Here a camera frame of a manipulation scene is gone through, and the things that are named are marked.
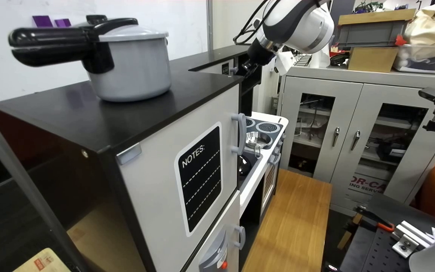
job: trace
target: gray pot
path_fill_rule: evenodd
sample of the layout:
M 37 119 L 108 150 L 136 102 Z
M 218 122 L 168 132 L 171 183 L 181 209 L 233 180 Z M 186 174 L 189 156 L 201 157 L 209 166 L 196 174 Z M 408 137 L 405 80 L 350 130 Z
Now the gray pot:
M 136 19 L 92 15 L 72 28 L 16 29 L 9 43 L 14 57 L 33 67 L 81 60 L 98 97 L 127 102 L 170 88 L 168 35 L 140 26 Z

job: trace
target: red object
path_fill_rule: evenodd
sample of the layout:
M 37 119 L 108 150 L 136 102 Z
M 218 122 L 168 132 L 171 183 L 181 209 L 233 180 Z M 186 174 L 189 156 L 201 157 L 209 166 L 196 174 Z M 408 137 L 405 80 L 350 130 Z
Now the red object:
M 402 46 L 402 45 L 406 45 L 407 42 L 406 40 L 404 40 L 404 37 L 402 37 L 402 35 L 397 35 L 397 38 L 395 38 L 395 45 L 397 46 Z
M 383 230 L 385 230 L 385 231 L 387 231 L 387 232 L 393 232 L 394 229 L 395 229 L 395 226 L 394 226 L 394 224 L 392 224 L 392 223 L 390 223 L 390 225 L 391 225 L 392 227 L 388 227 L 388 226 L 386 226 L 386 225 L 384 225 L 384 224 L 377 223 L 377 227 L 378 227 L 378 228 L 383 229 Z

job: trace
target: pressure cooker lid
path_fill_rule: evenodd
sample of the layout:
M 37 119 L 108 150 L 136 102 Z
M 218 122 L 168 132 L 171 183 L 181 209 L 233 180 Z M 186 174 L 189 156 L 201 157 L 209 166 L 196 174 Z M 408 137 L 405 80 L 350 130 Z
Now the pressure cooker lid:
M 100 42 L 122 42 L 159 39 L 169 36 L 167 31 L 157 31 L 140 25 L 120 26 L 99 35 Z

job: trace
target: gray handle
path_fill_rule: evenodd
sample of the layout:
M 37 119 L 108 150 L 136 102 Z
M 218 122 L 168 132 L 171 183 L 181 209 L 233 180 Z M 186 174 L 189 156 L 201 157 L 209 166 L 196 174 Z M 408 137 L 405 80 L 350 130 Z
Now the gray handle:
M 352 144 L 352 151 L 355 149 L 355 146 L 357 145 L 357 143 L 360 140 L 360 131 L 357 130 L 357 132 L 355 133 L 355 137 L 353 138 L 353 144 Z
M 233 113 L 233 115 L 231 115 L 231 119 L 238 122 L 239 129 L 239 146 L 231 147 L 231 152 L 242 155 L 243 151 L 245 150 L 246 141 L 246 116 L 244 113 Z
M 234 225 L 234 229 L 239 232 L 239 242 L 235 241 L 234 245 L 237 246 L 240 250 L 243 249 L 246 243 L 246 231 L 245 227 Z
M 340 128 L 337 127 L 335 129 L 335 132 L 333 133 L 333 145 L 332 145 L 332 147 L 335 147 L 335 145 L 337 144 L 337 139 L 338 139 L 339 134 L 340 134 Z
M 278 164 L 278 162 L 279 162 L 280 159 L 281 159 L 281 153 L 278 155 L 278 157 L 276 157 L 275 155 L 271 155 L 271 156 L 270 156 L 270 160 L 269 160 L 269 162 L 270 162 L 272 165 L 276 166 L 276 165 Z

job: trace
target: plastic container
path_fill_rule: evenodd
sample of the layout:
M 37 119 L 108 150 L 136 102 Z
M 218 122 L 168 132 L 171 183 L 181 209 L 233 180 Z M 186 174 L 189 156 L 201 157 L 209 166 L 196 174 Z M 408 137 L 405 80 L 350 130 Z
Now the plastic container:
M 353 47 L 395 46 L 397 35 L 402 35 L 407 21 L 352 24 L 340 26 L 338 48 L 350 50 Z
M 402 45 L 393 67 L 400 72 L 435 74 L 435 46 Z

